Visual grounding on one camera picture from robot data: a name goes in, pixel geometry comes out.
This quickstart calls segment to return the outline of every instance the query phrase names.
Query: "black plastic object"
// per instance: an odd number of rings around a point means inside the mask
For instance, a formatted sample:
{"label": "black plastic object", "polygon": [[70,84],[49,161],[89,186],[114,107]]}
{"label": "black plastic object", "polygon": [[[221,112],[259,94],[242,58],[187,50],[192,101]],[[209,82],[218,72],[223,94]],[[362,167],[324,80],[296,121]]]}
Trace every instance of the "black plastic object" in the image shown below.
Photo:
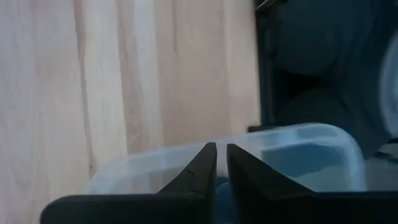
{"label": "black plastic object", "polygon": [[397,223],[397,192],[316,193],[228,145],[230,184],[246,223]]}
{"label": "black plastic object", "polygon": [[273,61],[280,27],[279,6],[287,0],[256,0],[256,31],[259,61],[261,126],[249,127],[249,132],[275,125],[275,90]]}
{"label": "black plastic object", "polygon": [[208,143],[157,194],[69,196],[48,205],[40,223],[213,223],[216,158]]}

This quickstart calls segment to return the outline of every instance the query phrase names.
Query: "dark fabric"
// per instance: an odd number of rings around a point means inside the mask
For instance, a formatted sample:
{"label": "dark fabric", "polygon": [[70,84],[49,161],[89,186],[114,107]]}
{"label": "dark fabric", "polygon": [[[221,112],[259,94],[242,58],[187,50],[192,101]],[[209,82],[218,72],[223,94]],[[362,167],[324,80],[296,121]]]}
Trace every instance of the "dark fabric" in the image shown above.
{"label": "dark fabric", "polygon": [[[278,124],[338,126],[357,140],[366,157],[388,142],[392,136],[379,108],[379,77],[397,17],[393,0],[289,1],[276,64],[320,75],[323,86],[286,103],[277,113]],[[303,47],[311,42],[316,47]]]}

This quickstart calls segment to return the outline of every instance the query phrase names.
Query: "wood plank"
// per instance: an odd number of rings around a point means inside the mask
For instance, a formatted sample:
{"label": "wood plank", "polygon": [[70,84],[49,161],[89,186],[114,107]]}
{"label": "wood plank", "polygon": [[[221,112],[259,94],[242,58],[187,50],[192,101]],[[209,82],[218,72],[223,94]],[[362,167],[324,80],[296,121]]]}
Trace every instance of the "wood plank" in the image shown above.
{"label": "wood plank", "polygon": [[0,11],[0,222],[35,223],[89,180],[73,5],[2,0]]}
{"label": "wood plank", "polygon": [[259,124],[251,4],[0,0],[0,223],[117,157]]}
{"label": "wood plank", "polygon": [[115,1],[76,1],[92,166],[127,156]]}
{"label": "wood plank", "polygon": [[153,2],[119,0],[119,54],[129,153],[164,144]]}

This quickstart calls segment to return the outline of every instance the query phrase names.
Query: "clear plastic container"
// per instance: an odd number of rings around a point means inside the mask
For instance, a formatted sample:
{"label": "clear plastic container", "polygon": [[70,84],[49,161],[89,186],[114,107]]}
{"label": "clear plastic container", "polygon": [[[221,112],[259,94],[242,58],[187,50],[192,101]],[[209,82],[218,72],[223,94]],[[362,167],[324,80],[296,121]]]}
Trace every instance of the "clear plastic container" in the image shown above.
{"label": "clear plastic container", "polygon": [[[228,176],[226,145],[233,143],[316,192],[366,190],[361,150],[348,133],[334,126],[301,124],[214,142],[219,176]],[[170,147],[116,160],[94,175],[86,192],[155,193],[176,177],[204,145]]]}

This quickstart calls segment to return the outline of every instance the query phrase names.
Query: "light wood surface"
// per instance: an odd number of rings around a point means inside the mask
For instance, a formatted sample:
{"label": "light wood surface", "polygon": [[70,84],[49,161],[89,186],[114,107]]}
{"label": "light wood surface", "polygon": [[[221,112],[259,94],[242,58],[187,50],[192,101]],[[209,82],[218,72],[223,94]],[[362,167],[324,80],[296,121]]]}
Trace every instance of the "light wood surface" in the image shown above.
{"label": "light wood surface", "polygon": [[251,0],[0,0],[0,223],[109,161],[259,124]]}

